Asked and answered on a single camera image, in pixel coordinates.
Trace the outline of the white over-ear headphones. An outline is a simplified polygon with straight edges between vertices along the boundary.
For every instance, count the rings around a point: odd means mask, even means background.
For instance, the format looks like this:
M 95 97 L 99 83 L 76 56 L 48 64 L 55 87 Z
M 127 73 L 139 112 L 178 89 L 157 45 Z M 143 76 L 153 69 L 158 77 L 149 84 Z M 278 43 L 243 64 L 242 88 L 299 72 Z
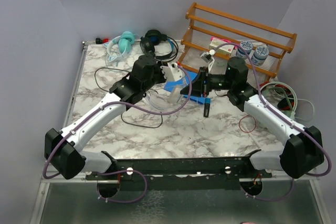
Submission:
M 170 108 L 177 108 L 182 104 L 183 95 L 180 91 L 188 86 L 187 77 L 183 77 L 179 81 L 167 82 L 158 89 L 150 89 L 146 93 L 146 102 L 154 109 L 163 112 Z

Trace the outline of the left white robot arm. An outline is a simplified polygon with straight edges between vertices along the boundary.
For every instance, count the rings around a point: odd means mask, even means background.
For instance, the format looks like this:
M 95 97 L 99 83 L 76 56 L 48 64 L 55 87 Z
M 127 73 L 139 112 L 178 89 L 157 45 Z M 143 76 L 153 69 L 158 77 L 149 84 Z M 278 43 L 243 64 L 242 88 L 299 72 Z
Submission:
M 102 100 L 83 117 L 60 131 L 54 128 L 45 134 L 45 166 L 52 165 L 57 174 L 71 179 L 87 167 L 82 155 L 84 146 L 105 125 L 138 103 L 154 85 L 164 83 L 168 64 L 151 55 L 140 56 L 131 72 L 116 81 Z

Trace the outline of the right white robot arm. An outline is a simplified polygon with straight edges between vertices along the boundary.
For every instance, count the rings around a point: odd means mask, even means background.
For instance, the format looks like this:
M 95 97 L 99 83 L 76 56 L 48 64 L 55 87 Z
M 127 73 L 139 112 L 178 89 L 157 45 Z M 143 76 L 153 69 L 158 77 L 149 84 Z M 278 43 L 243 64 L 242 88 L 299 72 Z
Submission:
M 253 116 L 279 140 L 281 151 L 257 151 L 241 164 L 246 177 L 254 177 L 263 169 L 282 170 L 292 178 L 300 178 L 324 162 L 321 132 L 314 126 L 305 127 L 281 113 L 260 97 L 247 82 L 248 68 L 242 58 L 229 59 L 224 74 L 210 74 L 200 67 L 191 86 L 180 93 L 206 97 L 213 90 L 226 90 L 229 101 Z

